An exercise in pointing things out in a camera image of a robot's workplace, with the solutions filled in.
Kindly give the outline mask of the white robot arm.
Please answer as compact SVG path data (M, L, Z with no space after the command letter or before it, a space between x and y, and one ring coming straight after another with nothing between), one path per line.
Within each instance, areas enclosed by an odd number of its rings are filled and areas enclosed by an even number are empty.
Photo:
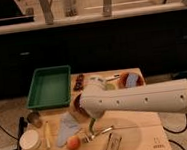
M95 119L107 110L187 113L187 79L113 91L96 84L87 85L80 97L80 105Z

